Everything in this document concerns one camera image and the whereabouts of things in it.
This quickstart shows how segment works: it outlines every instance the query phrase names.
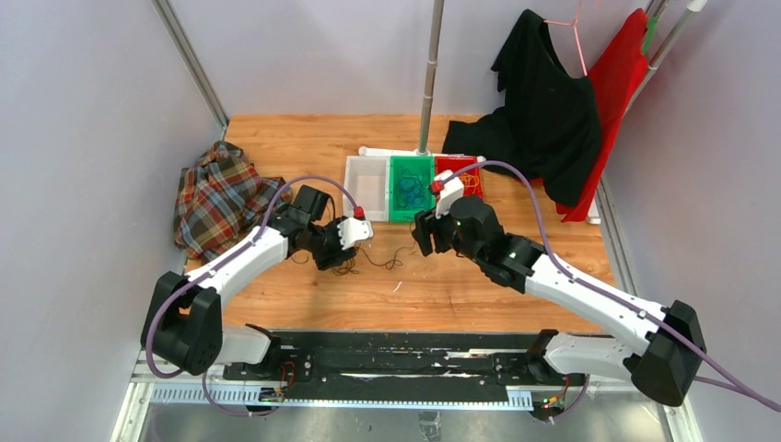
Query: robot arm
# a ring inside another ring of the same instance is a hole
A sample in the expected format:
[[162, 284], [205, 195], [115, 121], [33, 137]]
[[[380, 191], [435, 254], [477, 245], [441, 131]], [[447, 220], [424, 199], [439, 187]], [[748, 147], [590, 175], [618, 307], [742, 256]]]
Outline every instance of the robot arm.
[[[374, 236], [364, 219], [341, 216], [325, 226], [313, 224], [322, 219], [327, 193], [302, 186], [295, 201], [276, 212], [262, 235], [260, 227], [231, 249], [185, 275], [168, 272], [155, 286], [141, 336], [145, 346], [152, 318], [177, 289], [204, 273], [199, 285], [177, 299], [155, 331], [152, 351], [192, 375], [203, 373], [213, 364], [243, 362], [256, 373], [272, 371], [278, 364], [279, 339], [254, 325], [223, 327], [222, 310], [233, 297], [258, 275], [296, 251], [307, 250], [318, 270], [327, 270], [355, 257], [356, 243]], [[188, 308], [187, 314], [181, 309]]]
[[[444, 180], [444, 172], [436, 180]], [[633, 297], [578, 271], [561, 258], [573, 275], [563, 274], [544, 246], [506, 233], [494, 209], [477, 196], [462, 196], [460, 180], [440, 189], [437, 207], [415, 216], [415, 241], [424, 256], [455, 250], [477, 264], [494, 283], [552, 301], [600, 325], [610, 336], [575, 336], [542, 331], [529, 349], [537, 366], [525, 367], [544, 378], [584, 373], [631, 380], [650, 399], [678, 406], [694, 381], [701, 359], [646, 315], [654, 315], [705, 350], [694, 310], [676, 301], [670, 308]], [[598, 294], [576, 279], [608, 290], [642, 309], [640, 314]]]

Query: black shirt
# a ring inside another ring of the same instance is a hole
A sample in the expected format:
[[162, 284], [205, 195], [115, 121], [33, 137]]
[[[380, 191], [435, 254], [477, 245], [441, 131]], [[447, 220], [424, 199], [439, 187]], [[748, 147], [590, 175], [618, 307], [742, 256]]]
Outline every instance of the black shirt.
[[505, 106], [474, 123], [450, 122], [443, 152], [506, 161], [529, 179], [542, 177], [552, 200], [577, 205], [600, 152], [600, 117], [590, 80], [566, 73], [548, 25], [529, 9], [491, 70], [498, 73], [496, 89], [507, 91]]

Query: pink hanger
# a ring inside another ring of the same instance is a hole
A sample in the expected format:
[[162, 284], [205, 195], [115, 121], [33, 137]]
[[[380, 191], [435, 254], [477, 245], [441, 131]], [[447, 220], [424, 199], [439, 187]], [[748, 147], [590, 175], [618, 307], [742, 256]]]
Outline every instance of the pink hanger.
[[[594, 9], [600, 6], [600, 0], [596, 0], [594, 3]], [[580, 47], [580, 36], [577, 34], [577, 21], [580, 20], [580, 9], [583, 8], [583, 0], [578, 0], [577, 2], [577, 12], [575, 14], [575, 18], [572, 20], [571, 23], [565, 23], [562, 21], [552, 21], [552, 20], [545, 20], [545, 23], [551, 24], [551, 25], [559, 25], [559, 26], [571, 26], [572, 30], [575, 32], [575, 43], [577, 44], [577, 54], [580, 55], [580, 65], [583, 67], [583, 76], [588, 76], [589, 71], [586, 70], [586, 60], [583, 58], [583, 49]]]

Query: wooden table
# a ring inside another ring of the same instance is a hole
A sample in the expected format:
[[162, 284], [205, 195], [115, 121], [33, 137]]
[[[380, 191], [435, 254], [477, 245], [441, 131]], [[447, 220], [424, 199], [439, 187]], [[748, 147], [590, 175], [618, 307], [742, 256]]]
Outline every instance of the wooden table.
[[[430, 148], [439, 151], [448, 121], [470, 116], [433, 118]], [[412, 150], [417, 145], [417, 116], [237, 116], [226, 140], [242, 147], [262, 176], [292, 179], [318, 173], [344, 180], [344, 158], [362, 145]], [[539, 240], [530, 198], [523, 185], [481, 172], [485, 200], [496, 210], [505, 231]], [[306, 181], [337, 196], [329, 184]], [[554, 203], [537, 189], [551, 243], [577, 268], [613, 284], [599, 227], [559, 222]], [[341, 213], [341, 197], [336, 198]], [[407, 224], [375, 223], [367, 252], [385, 262], [400, 246], [412, 245]], [[294, 257], [304, 260], [301, 252]], [[312, 261], [287, 260], [259, 276], [228, 306], [224, 322], [253, 323], [269, 329], [356, 329], [387, 331], [597, 332], [599, 327], [542, 299], [491, 283], [472, 262], [455, 253], [423, 258], [402, 250], [402, 267], [369, 265], [359, 255], [360, 274], [318, 272]]]

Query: white wall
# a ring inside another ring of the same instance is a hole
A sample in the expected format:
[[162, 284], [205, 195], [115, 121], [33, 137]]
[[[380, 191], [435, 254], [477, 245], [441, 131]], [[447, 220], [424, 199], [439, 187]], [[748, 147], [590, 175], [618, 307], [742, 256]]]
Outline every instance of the white wall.
[[149, 1], [0, 4], [0, 428], [108, 440], [216, 124]]
[[[585, 0], [580, 23], [589, 65], [647, 0]], [[433, 0], [172, 0], [228, 114], [418, 113]], [[434, 113], [487, 113], [501, 105], [496, 54], [520, 13], [569, 21], [577, 0], [448, 0]], [[578, 75], [570, 28], [553, 27], [557, 52]]]
[[[709, 354], [781, 401], [778, 17], [773, 0], [712, 0], [627, 114], [606, 181], [641, 295], [693, 305]], [[708, 442], [781, 433], [754, 401], [691, 398]]]

